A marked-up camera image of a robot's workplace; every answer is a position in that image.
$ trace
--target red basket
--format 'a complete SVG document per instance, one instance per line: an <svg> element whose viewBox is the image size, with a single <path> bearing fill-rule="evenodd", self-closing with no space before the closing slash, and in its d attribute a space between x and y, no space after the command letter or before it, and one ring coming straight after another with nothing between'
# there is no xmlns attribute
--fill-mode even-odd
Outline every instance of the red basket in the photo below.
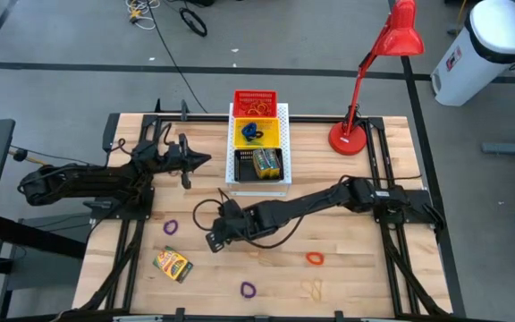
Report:
<svg viewBox="0 0 515 322"><path fill-rule="evenodd" d="M277 93L273 90L236 90L233 117L277 117Z"/></svg>

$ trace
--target wooden table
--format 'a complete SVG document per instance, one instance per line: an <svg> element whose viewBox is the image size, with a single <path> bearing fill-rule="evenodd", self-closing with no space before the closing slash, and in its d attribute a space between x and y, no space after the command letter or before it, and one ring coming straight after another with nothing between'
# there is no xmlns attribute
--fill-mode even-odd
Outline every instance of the wooden table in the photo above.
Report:
<svg viewBox="0 0 515 322"><path fill-rule="evenodd" d="M135 145L141 119L142 114L121 114L114 141L125 138L126 148ZM407 119L385 117L384 124L395 177L419 174ZM327 143L332 125L291 124L293 183L287 199L326 189L343 174L371 175L366 150L354 157L333 152ZM279 248L258 250L237 241L219 253L212 253L205 240L206 232L194 225L191 212L202 199L219 199L218 187L227 191L227 123L174 122L169 140L177 141L181 132L186 134L193 150L210 154L212 159L190 177L191 190L182 188L180 176L156 175L154 210L142 239L131 313L173 314L176 308L185 308L188 315L331 317L336 310L342 310L345 317L393 317L380 228L372 216L367 216L370 214L330 208L307 216L293 237ZM380 155L378 140L376 149ZM129 156L119 150L112 153L109 165L128 161ZM422 187L420 179L398 183L405 189ZM242 207L262 199L236 197ZM211 204L198 212L198 220L204 226L210 226L216 216L216 206ZM163 232L164 222L171 219L180 224L174 236ZM105 220L93 232L74 308L90 298L111 270L120 225L120 221ZM293 225L289 223L260 242L279 241ZM439 306L452 311L435 233L428 225L405 225L405 230L415 275ZM152 264L166 245L194 264L183 284L172 281ZM305 253L309 251L323 252L324 265L308 264ZM398 270L397 273L403 310L409 312L405 283ZM119 285L124 286L125 276L123 273ZM315 280L321 281L321 301L314 301L308 291ZM255 298L246 300L240 296L244 281L257 287ZM118 288L115 307L121 306L122 286Z"/></svg>

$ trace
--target orange rubber band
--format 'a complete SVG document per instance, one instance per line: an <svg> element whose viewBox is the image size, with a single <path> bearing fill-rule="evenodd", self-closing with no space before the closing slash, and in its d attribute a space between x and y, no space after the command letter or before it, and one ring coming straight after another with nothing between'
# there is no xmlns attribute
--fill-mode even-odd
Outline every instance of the orange rubber band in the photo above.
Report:
<svg viewBox="0 0 515 322"><path fill-rule="evenodd" d="M323 256L322 253L317 251L311 251L305 255L305 258L308 260L310 264L313 265L323 265L325 262L325 256Z"/></svg>

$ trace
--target black metal frame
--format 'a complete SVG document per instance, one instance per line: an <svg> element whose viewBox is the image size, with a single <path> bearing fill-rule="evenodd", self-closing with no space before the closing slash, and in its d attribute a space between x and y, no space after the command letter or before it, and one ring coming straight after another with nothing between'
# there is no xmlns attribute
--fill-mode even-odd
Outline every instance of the black metal frame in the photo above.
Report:
<svg viewBox="0 0 515 322"><path fill-rule="evenodd" d="M116 132L116 126L118 124L119 114L110 114L108 118L107 125L105 127L105 135L103 137L103 146L110 147L113 140L114 140L114 134ZM186 116L186 112L182 109L181 113L161 113L159 117L168 122L228 122L229 116L227 114L188 114ZM342 117L339 116L313 116L313 115L294 115L290 116L290 123L338 123L342 121ZM375 141L373 136L373 128L376 129L377 137L380 143L382 158L384 161L384 172L385 172L385 178L387 181L387 185L394 185L394 176L393 176L393 165L391 163L388 143L386 140L385 135L385 128L384 128L384 121L381 117L370 117L370 118L361 118L361 125L367 135L367 152L369 155L369 164L371 167L371 174L375 178L380 178L379 175L379 168L378 168L378 162L377 162L377 156L376 156L376 148L375 148ZM382 187L381 180L373 180L373 184L376 187ZM141 225L142 228L138 229L136 233L139 233L140 239L142 238L142 232L144 228L144 221L140 221L137 223L137 225ZM382 237L385 238L385 234L390 234L390 231L392 229L389 229L388 225L385 225L382 223L380 225L381 227L381 234ZM448 233L444 230L445 226L443 227L437 227L435 230L436 234L439 233ZM127 221L123 221L120 235L119 235L119 244L116 247L116 253L115 258L119 258L122 253L124 252L124 246L121 247L121 242L125 243L126 236L128 235L128 229L129 225ZM409 260L409 248L406 241L406 235L403 228L403 223L397 223L394 224L394 230L396 231L396 236L399 244L399 252L401 254L401 257L406 264L406 266L410 269L410 260ZM447 254L447 256L444 256L443 253L441 253L441 256L443 257L443 262L450 261L453 264L453 257L452 253ZM126 312L130 312L131 308L131 300L132 300L132 294L134 291L134 281L135 281L135 274L136 274L136 267L138 265L138 259L139 259L139 250L135 254L135 256L132 257L130 262L130 270L129 270L129 278L127 279L127 284L125 285L125 291L124 291L124 300L122 308ZM412 286L409 284L409 281L407 281L407 290L409 294L409 306L410 306L410 315L405 314L402 311L402 305L401 305L401 294L399 291L399 284L398 279L396 275L396 266L391 259L390 256L387 255L385 250L385 260L386 260L386 267L387 267L387 275L389 280L389 285L391 289L391 299L393 302L393 312L395 317L405 317L408 318L424 318L427 319L429 317L427 316L420 316L419 311L419 302L418 297L413 290ZM116 294L116 288L117 285L114 285L113 289L111 290L109 297L107 298L106 302L106 309L111 309L114 305L114 295ZM458 297L458 301L461 301L461 295L451 293L451 300L452 297L456 296ZM257 321L261 318L264 318L266 321L303 321L303 320L310 320L310 321L359 321L359 318L343 318L341 311L335 312L335 317L333 318L286 318L286 317L231 317L231 316L187 316L188 320L228 320L228 321ZM170 315L164 315L164 319L169 319L172 321L182 321L184 319L184 310L183 308L177 309L177 314L175 316Z"/></svg>

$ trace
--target gray floor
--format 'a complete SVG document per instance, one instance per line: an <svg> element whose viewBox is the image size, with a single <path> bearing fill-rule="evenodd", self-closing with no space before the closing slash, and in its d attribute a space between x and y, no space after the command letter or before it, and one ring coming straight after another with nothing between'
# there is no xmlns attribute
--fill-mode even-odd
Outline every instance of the gray floor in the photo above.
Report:
<svg viewBox="0 0 515 322"><path fill-rule="evenodd" d="M0 14L6 6L0 0ZM413 71L430 73L452 38L445 33L458 7L418 0L417 28L426 53ZM179 65L355 70L379 32L385 0L219 0L196 9L207 38L189 32L176 13L155 9ZM0 62L170 65L154 31L132 27L123 1L19 0L0 30ZM372 72L402 72L379 57ZM342 114L353 79L312 76L188 74L210 112L225 112L235 89L275 89L293 114ZM515 321L515 157L480 153L484 141L515 142L515 85L489 85L463 107L438 105L430 83L417 83L450 226L469 317ZM0 70L0 118L17 121L13 143L102 163L101 133L112 112L148 111L156 99L175 109L185 98L179 75L145 72ZM364 114L406 115L418 141L404 80L363 83ZM29 207L15 186L36 167L11 160L0 186L0 214L16 219L76 213L79 201ZM67 309L74 285L21 291L10 316Z"/></svg>

